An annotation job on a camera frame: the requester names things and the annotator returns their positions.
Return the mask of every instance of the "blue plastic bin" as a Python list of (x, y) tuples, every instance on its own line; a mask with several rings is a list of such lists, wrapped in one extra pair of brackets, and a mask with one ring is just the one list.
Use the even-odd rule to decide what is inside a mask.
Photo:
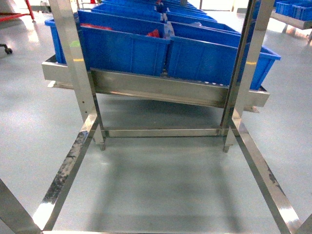
[(191, 9), (191, 8), (187, 8), (187, 7), (178, 7), (178, 6), (167, 7), (166, 11), (182, 13), (182, 14), (184, 14), (184, 13), (191, 13), (191, 14), (207, 15), (207, 13), (205, 13), (202, 10)]
[(165, 17), (167, 18), (168, 21), (172, 21), (172, 22), (186, 23), (186, 24), (193, 24), (195, 22), (199, 22), (202, 24), (203, 27), (208, 27), (208, 28), (213, 28), (217, 30), (229, 31), (229, 32), (240, 34), (239, 32), (235, 31), (229, 26), (222, 24), (222, 23), (218, 23), (215, 20), (196, 19), (193, 17), (186, 17), (186, 16), (176, 16), (170, 13), (167, 13)]
[(293, 8), (294, 4), (299, 4), (305, 1), (302, 0), (288, 0), (288, 1), (280, 1), (276, 3), (276, 13), (285, 15), (285, 16), (293, 16)]
[(207, 16), (207, 18), (201, 17), (194, 17), (194, 16), (186, 16), (179, 13), (174, 12), (166, 12), (164, 14), (165, 21), (173, 21), (173, 22), (180, 22), (180, 23), (193, 23), (193, 22), (217, 22), (214, 18)]
[(273, 7), (276, 7), (276, 4), (280, 1), (285, 1), (285, 0), (275, 0)]
[(55, 50), (55, 57), (57, 59), (58, 63), (66, 64), (64, 52), (59, 40), (59, 34), (57, 31), (57, 27), (55, 25), (54, 19), (47, 19), (44, 22), (45, 25), (49, 26), (51, 29), (53, 44), (54, 44), (54, 50)]
[(147, 11), (156, 11), (156, 5), (139, 2), (139, 1), (127, 1), (127, 0), (105, 0), (105, 3), (114, 4), (119, 6), (126, 6), (130, 8), (142, 9)]
[[(229, 85), (240, 36), (211, 29), (171, 23), (167, 58), (168, 76)], [(262, 47), (251, 89), (258, 90), (280, 56)]]
[(148, 20), (148, 21), (155, 21), (155, 22), (162, 22), (163, 17), (161, 13), (154, 12), (154, 11), (146, 11), (140, 8), (130, 8), (126, 6), (120, 6), (116, 4), (110, 3), (102, 3), (99, 6), (96, 6), (91, 9), (92, 12), (97, 13), (104, 13), (116, 16), (123, 16), (133, 19), (139, 20)]
[[(79, 20), (78, 20), (78, 15), (77, 13), (74, 15), (75, 16), (75, 21), (76, 21), (76, 26), (78, 27), (78, 35), (81, 37), (82, 35), (82, 31), (80, 29), (79, 26)], [(65, 59), (65, 55), (62, 49), (62, 45), (60, 43), (60, 39), (59, 39), (59, 34), (57, 31), (57, 27), (55, 25), (54, 19), (47, 19), (44, 24), (46, 26), (49, 26), (51, 29), (51, 34), (52, 34), (52, 40), (53, 40), (53, 45), (54, 45), (54, 50), (55, 50), (55, 57), (57, 59), (58, 63), (62, 63), (62, 64), (66, 64), (66, 59)]]
[[(78, 15), (80, 23), (113, 29), (81, 27), (91, 67), (160, 76), (170, 44), (168, 25), (86, 11)], [(161, 38), (146, 36), (155, 29)]]
[(173, 8), (177, 8), (177, 9), (181, 9), (181, 10), (195, 10), (195, 11), (200, 11), (198, 10), (196, 7), (194, 6), (190, 6), (190, 5), (187, 5), (187, 6), (181, 6), (179, 4), (176, 4), (176, 3), (161, 3), (159, 6), (157, 6), (157, 11), (158, 12), (161, 12), (161, 13), (165, 13), (167, 11), (167, 8), (170, 8), (170, 7), (173, 7)]
[(192, 17), (196, 19), (204, 19), (204, 20), (215, 20), (214, 18), (208, 16), (208, 15), (202, 15), (202, 14), (186, 14), (186, 13), (178, 13), (178, 12), (172, 12), (169, 9), (167, 9), (166, 14), (170, 13), (171, 15), (176, 15), (176, 16), (186, 16), (186, 17)]
[(163, 2), (162, 3), (165, 7), (181, 7), (181, 8), (188, 8), (188, 9), (197, 9), (196, 7), (194, 7), (191, 4), (187, 4), (186, 6), (181, 6), (180, 3), (175, 3), (175, 2)]
[(292, 17), (303, 21), (312, 20), (312, 2), (293, 5)]
[(182, 11), (176, 8), (167, 8), (166, 13), (172, 13), (177, 16), (188, 16), (188, 17), (193, 17), (193, 18), (198, 18), (198, 19), (212, 19), (210, 16), (207, 16), (205, 14), (198, 14), (190, 11)]

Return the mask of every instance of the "gray floor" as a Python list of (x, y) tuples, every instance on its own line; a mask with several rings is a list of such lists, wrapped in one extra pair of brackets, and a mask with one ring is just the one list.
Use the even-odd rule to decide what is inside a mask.
[[(240, 29), (243, 16), (211, 16)], [(47, 88), (41, 62), (53, 55), (44, 16), (0, 30), (0, 177), (33, 215), (82, 121), (71, 90)], [(245, 123), (276, 178), (305, 220), (312, 212), (310, 122), (312, 48), (305, 34), (270, 21), (264, 44), (282, 56), (264, 87), (271, 97)], [(219, 124), (214, 108), (98, 95), (105, 125)], [(108, 139), (92, 144), (55, 230), (144, 233), (257, 233), (278, 229), (238, 145), (222, 139)], [(0, 223), (1, 234), (11, 234)]]

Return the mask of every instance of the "red item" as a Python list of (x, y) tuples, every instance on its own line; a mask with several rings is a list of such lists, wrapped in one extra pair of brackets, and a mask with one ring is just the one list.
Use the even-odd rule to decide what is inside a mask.
[(153, 38), (160, 38), (158, 29), (155, 29), (154, 31), (148, 33), (147, 36), (153, 37)]
[(29, 4), (29, 1), (25, 0), (25, 3), (27, 5), (29, 13), (22, 14), (22, 13), (1, 13), (0, 12), (0, 16), (6, 16), (6, 17), (0, 18), (0, 22), (7, 21), (7, 20), (13, 20), (13, 19), (16, 19), (16, 18), (19, 18), (19, 17), (22, 17), (22, 16), (30, 16), (31, 19), (34, 22), (35, 21), (35, 17), (34, 17), (32, 9), (31, 9), (31, 6)]
[(112, 30), (112, 28), (110, 28), (110, 27), (97, 26), (97, 25), (93, 25), (93, 24), (90, 24), (90, 23), (81, 23), (80, 25), (84, 26), (84, 27), (90, 27), (90, 28), (99, 28), (99, 29)]

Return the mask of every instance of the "caster wheel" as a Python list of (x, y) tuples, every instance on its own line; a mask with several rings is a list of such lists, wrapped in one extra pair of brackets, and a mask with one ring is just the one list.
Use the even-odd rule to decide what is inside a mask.
[(7, 48), (7, 49), (5, 49), (5, 52), (9, 55), (9, 54), (13, 53), (13, 50), (11, 48)]

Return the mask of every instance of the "stainless steel rack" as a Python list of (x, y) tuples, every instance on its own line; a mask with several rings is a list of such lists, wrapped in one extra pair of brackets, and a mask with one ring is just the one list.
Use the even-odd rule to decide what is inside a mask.
[[(231, 84), (186, 82), (167, 77), (91, 69), (87, 71), (69, 0), (50, 0), (67, 66), (50, 58), (42, 64), (51, 87), (75, 91), (84, 125), (36, 213), (31, 217), (0, 180), (0, 218), (16, 234), (66, 234), (52, 231), (82, 160), (92, 141), (104, 149), (108, 137), (224, 137), (224, 151), (237, 140), (259, 189), (282, 234), (311, 234), (312, 215), (301, 222), (242, 122), (245, 110), (263, 106), (269, 94), (250, 91), (274, 0), (250, 0)], [(223, 108), (220, 126), (205, 129), (111, 129), (100, 116), (96, 92)]]
[[(293, 26), (295, 28), (299, 28), (301, 30), (312, 29), (312, 20), (311, 21), (302, 21), (299, 19), (294, 19), (292, 17), (288, 17), (288, 16), (278, 14), (276, 12), (271, 13), (271, 18), (278, 20), (278, 21), (281, 21), (281, 22), (286, 24), (285, 28), (283, 30), (284, 33), (286, 32), (288, 25)], [(312, 33), (310, 33), (308, 38), (309, 38), (309, 40), (308, 40), (308, 45), (309, 45), (310, 42), (312, 41)]]

